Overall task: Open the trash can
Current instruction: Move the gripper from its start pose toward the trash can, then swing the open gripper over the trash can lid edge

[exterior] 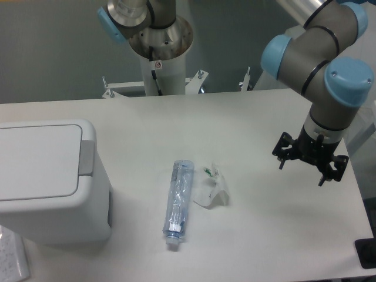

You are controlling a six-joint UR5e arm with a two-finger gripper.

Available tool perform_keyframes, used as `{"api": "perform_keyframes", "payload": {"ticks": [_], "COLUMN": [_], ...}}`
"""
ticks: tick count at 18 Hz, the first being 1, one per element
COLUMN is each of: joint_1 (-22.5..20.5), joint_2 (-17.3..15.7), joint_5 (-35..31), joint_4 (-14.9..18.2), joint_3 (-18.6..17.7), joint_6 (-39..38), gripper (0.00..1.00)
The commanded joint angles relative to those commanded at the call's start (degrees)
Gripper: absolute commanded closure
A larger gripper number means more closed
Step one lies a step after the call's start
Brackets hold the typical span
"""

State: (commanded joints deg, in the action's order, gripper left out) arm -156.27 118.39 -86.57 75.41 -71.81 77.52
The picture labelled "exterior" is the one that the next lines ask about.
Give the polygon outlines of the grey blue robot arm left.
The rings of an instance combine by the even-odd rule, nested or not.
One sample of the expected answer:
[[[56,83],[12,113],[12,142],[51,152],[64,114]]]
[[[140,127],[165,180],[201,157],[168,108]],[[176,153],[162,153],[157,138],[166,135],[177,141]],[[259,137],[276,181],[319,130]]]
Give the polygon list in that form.
[[[177,15],[175,1],[109,1],[97,15],[114,41],[129,41],[139,55],[148,96],[185,94],[185,54],[192,45],[193,30]],[[340,181],[348,157],[334,152],[345,131],[345,106],[328,87],[325,73],[333,63],[316,63],[312,70],[305,71],[305,79],[299,79],[287,73],[294,52],[296,41],[279,35],[269,42],[261,60],[265,71],[285,79],[312,103],[298,138],[283,133],[273,155],[280,163],[298,159],[315,166],[322,182]]]

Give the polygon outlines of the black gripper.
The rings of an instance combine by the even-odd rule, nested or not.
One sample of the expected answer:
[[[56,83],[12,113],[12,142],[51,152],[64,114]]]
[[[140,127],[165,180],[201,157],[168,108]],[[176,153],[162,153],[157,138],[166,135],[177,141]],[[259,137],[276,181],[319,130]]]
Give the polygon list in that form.
[[[325,181],[340,182],[347,168],[349,157],[335,156],[334,152],[343,136],[344,129],[330,130],[315,123],[313,119],[306,119],[297,141],[287,132],[283,132],[272,155],[280,161],[279,169],[282,170],[286,161],[297,159],[298,146],[301,160],[316,166],[322,174],[319,186],[322,186]]]

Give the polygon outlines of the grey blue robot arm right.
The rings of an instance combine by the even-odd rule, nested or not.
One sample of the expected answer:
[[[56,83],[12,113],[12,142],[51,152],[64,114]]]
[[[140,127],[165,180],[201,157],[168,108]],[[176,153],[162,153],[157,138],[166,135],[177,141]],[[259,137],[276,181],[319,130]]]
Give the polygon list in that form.
[[[353,2],[281,1],[280,5],[304,32],[297,38],[273,38],[262,54],[261,67],[309,100],[311,108],[298,138],[283,133],[273,155],[282,163],[302,160],[326,179],[339,180],[348,157],[334,152],[374,82],[365,62],[342,56],[366,31],[367,13]]]

